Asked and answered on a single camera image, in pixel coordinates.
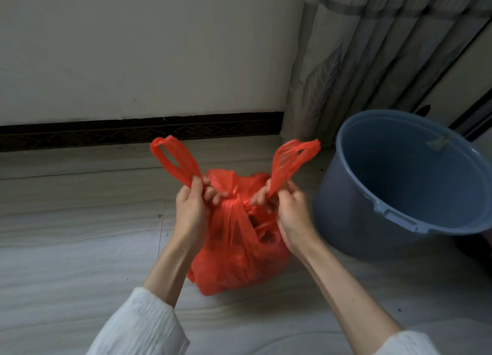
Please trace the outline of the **person's left hand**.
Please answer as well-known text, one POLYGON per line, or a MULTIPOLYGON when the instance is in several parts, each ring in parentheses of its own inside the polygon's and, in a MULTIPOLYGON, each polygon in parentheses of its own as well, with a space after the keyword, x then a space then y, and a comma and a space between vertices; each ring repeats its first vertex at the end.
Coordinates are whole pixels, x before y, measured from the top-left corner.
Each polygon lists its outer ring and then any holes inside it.
POLYGON ((173 232, 173 239, 194 252, 200 251, 204 245, 212 209, 229 195, 227 191, 217 190, 208 178, 200 178, 204 187, 203 210, 201 213, 195 213, 190 208, 191 185, 183 186, 176 196, 176 221, 173 232))

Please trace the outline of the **person's right hand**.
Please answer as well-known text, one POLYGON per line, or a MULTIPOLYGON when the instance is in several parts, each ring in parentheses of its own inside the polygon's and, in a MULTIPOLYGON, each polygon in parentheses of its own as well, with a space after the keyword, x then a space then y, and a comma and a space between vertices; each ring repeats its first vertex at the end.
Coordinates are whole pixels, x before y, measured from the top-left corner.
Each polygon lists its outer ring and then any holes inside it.
POLYGON ((274 213, 278 227, 284 243, 297 258, 303 259, 306 250, 319 237, 311 221, 311 214, 308 209, 308 202, 304 192, 291 180, 283 182, 278 190, 296 190, 296 210, 295 214, 287 217, 278 217, 278 191, 275 195, 268 196, 271 180, 267 181, 266 186, 260 189, 250 200, 251 205, 258 205, 265 208, 268 212, 274 213))

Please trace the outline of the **red plastic bag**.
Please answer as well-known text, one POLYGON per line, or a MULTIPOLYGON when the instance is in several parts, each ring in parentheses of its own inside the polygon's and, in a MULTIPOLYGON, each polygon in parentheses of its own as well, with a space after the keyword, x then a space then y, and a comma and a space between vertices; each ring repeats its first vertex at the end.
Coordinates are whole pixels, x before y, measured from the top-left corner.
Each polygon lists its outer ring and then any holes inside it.
POLYGON ((218 192, 227 192, 210 215, 205 244, 194 258, 188 278, 201 294, 263 283, 287 266, 290 252, 273 213, 251 205, 250 199, 270 179, 267 198, 292 178, 321 149, 318 140, 291 140, 274 154, 271 173, 238 176, 234 171, 210 169, 206 177, 218 192))

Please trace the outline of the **person's left forearm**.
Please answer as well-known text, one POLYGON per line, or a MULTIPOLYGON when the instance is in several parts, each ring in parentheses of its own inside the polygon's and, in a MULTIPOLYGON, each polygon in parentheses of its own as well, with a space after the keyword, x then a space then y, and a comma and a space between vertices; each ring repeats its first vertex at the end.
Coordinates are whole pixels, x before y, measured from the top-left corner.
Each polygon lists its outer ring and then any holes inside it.
POLYGON ((184 355, 189 346, 174 311, 197 247, 173 239, 141 287, 108 319, 87 355, 184 355))

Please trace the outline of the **person's right forearm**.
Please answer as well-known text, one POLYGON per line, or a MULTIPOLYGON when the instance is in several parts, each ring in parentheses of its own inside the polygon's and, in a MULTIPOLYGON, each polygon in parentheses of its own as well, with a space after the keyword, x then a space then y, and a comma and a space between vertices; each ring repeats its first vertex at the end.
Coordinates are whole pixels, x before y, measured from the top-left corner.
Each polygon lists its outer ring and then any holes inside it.
POLYGON ((354 355, 441 355, 424 333, 405 330, 317 237, 292 244, 311 273, 354 355))

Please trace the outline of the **dark patterned baseboard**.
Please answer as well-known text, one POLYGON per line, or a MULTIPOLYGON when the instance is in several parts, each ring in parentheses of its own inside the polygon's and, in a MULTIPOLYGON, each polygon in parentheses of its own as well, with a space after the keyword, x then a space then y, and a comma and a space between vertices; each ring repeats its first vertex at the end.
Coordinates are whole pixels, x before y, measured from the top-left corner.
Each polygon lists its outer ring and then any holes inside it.
POLYGON ((278 135, 283 117, 277 111, 0 126, 0 153, 140 144, 168 135, 179 140, 278 135))

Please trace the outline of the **grey-blue plastic bucket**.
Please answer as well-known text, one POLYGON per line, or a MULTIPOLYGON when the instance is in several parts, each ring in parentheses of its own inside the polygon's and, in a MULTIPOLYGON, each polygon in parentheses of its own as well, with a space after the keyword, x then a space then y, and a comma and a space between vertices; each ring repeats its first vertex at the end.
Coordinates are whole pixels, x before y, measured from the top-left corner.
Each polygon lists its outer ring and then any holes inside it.
POLYGON ((427 118, 367 110, 348 118, 312 204, 320 236, 368 257, 433 234, 492 228, 492 163, 472 143, 427 118), (440 152, 426 142, 450 133, 440 152))

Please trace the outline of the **strip of clear tape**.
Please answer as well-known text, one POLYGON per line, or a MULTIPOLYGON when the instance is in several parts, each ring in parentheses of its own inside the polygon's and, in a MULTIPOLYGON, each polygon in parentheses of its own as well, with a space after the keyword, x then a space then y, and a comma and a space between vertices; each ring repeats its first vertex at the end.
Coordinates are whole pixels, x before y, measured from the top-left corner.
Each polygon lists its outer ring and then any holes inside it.
POLYGON ((446 133, 435 140, 427 141, 426 144, 433 151, 440 152, 449 143, 450 137, 450 133, 446 133))

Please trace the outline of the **grey patterned curtain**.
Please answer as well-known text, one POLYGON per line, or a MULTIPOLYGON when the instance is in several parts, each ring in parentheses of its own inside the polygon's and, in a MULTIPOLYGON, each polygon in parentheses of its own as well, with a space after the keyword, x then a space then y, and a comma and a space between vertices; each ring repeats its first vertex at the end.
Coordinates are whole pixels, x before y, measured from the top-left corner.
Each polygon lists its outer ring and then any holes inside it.
POLYGON ((414 111, 491 20, 492 0, 305 0, 280 135, 327 146, 361 111, 414 111))

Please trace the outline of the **dark-framed glass door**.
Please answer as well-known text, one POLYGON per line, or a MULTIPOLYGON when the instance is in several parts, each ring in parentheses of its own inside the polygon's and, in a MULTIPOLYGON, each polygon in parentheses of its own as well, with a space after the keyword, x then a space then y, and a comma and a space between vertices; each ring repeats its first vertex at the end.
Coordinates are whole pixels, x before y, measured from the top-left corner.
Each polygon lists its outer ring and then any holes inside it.
POLYGON ((492 19, 464 50, 414 113, 444 126, 492 89, 492 19))

